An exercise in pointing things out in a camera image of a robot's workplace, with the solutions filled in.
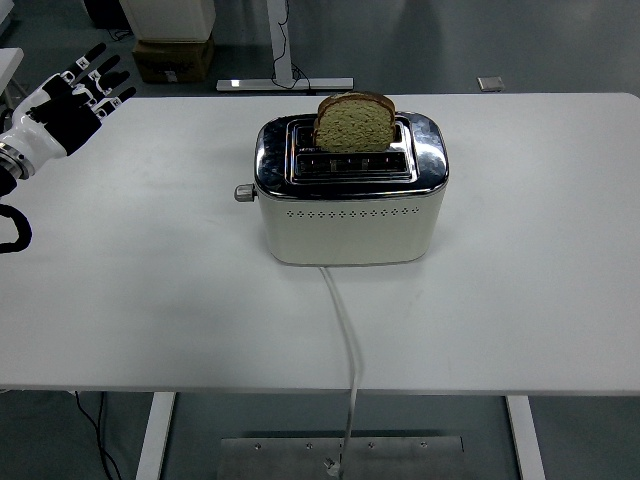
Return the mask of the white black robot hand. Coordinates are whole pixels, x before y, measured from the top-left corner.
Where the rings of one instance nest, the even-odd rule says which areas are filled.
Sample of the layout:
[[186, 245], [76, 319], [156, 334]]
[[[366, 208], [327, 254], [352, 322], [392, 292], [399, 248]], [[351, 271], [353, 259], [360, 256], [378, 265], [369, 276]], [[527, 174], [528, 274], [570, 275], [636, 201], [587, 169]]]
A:
[[127, 71], [118, 71], [118, 55], [101, 56], [99, 43], [70, 66], [45, 80], [12, 113], [11, 128], [1, 135], [1, 167], [16, 179], [27, 179], [49, 160], [79, 150], [106, 118], [133, 97], [122, 89]]

